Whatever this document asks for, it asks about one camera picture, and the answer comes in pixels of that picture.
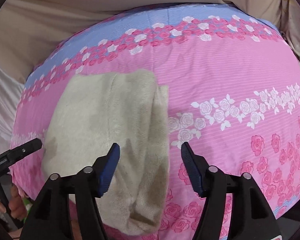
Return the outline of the person's left hand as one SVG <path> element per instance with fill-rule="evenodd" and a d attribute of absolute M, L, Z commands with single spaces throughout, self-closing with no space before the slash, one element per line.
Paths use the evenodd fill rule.
<path fill-rule="evenodd" d="M 15 219 L 22 220 L 27 216 L 27 209 L 19 194 L 18 188 L 13 184 L 11 187 L 11 200 L 8 204 L 11 216 Z M 6 207 L 0 201 L 0 212 L 6 213 Z"/>

